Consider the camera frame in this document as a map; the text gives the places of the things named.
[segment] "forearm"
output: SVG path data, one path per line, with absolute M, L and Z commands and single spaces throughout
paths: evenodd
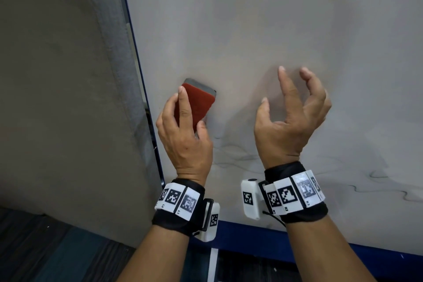
M 375 281 L 328 215 L 286 230 L 304 282 Z
M 153 225 L 117 282 L 179 281 L 189 238 Z

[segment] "black cable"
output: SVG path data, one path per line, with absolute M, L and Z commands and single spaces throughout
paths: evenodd
M 279 223 L 281 223 L 284 227 L 286 227 L 285 223 L 281 220 L 279 220 L 276 216 L 274 216 L 273 214 L 270 214 L 269 212 L 263 211 L 263 214 L 266 215 L 270 215 L 272 218 L 274 218 L 275 220 L 277 220 Z

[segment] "qr code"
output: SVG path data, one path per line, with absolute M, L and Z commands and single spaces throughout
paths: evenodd
M 311 181 L 313 182 L 314 186 L 316 187 L 317 191 L 320 192 L 320 186 L 317 184 L 316 179 L 314 178 L 314 176 L 311 177 Z
M 212 214 L 211 220 L 210 220 L 210 226 L 216 226 L 217 225 L 217 218 L 219 214 Z
M 181 196 L 181 192 L 170 190 L 169 194 L 167 195 L 167 198 L 165 199 L 165 202 L 170 204 L 176 204 L 180 196 Z
M 162 201 L 165 199 L 166 193 L 169 189 L 164 189 L 163 192 L 160 195 L 159 201 Z
M 197 200 L 195 198 L 185 194 L 185 196 L 182 200 L 182 203 L 181 203 L 181 209 L 192 213 L 194 208 L 195 208 L 196 203 L 197 203 Z
M 249 192 L 242 192 L 242 195 L 244 196 L 244 203 L 253 205 L 252 203 L 252 194 Z
M 282 203 L 280 202 L 279 196 L 276 191 L 268 192 L 267 197 L 269 198 L 270 206 L 273 208 L 282 206 Z
M 301 194 L 303 195 L 304 199 L 317 194 L 310 180 L 304 180 L 303 182 L 299 182 L 298 188 Z
M 295 191 L 293 190 L 293 187 L 291 185 L 278 189 L 278 192 L 280 197 L 282 198 L 283 204 L 298 201 Z

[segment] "red felt pad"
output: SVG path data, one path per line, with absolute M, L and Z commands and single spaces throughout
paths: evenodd
M 191 84 L 183 83 L 182 86 L 184 86 L 187 90 L 189 104 L 191 105 L 191 111 L 193 112 L 193 129 L 195 133 L 197 131 L 197 123 L 206 116 L 210 107 L 213 105 L 215 98 L 208 92 L 204 92 Z M 175 106 L 175 119 L 179 126 L 178 102 L 176 102 Z

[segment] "blue metal edge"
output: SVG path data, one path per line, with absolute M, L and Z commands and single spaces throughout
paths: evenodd
M 295 263 L 283 231 L 219 221 L 216 238 L 201 242 L 191 238 L 190 243 L 232 252 Z M 396 281 L 423 281 L 423 256 L 350 244 L 369 271 L 377 279 Z

